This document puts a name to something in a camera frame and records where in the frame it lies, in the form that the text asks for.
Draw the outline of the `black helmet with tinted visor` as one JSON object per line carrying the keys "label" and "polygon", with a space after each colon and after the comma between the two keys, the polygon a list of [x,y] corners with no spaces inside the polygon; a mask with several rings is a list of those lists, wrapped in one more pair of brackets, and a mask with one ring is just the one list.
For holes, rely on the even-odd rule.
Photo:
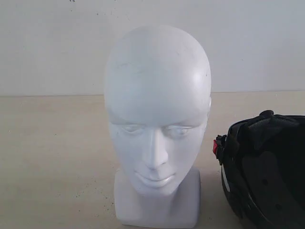
{"label": "black helmet with tinted visor", "polygon": [[265,110],[218,135],[225,197],[245,229],[305,226],[305,118]]}

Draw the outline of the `white mannequin head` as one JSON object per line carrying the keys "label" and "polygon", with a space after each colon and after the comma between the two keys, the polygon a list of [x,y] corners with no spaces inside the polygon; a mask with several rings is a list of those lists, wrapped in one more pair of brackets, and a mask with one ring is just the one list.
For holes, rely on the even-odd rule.
{"label": "white mannequin head", "polygon": [[104,79],[119,169],[117,219],[128,226],[191,229],[199,218],[194,167],[211,109],[211,71],[201,44],[165,25],[141,26],[113,47]]}

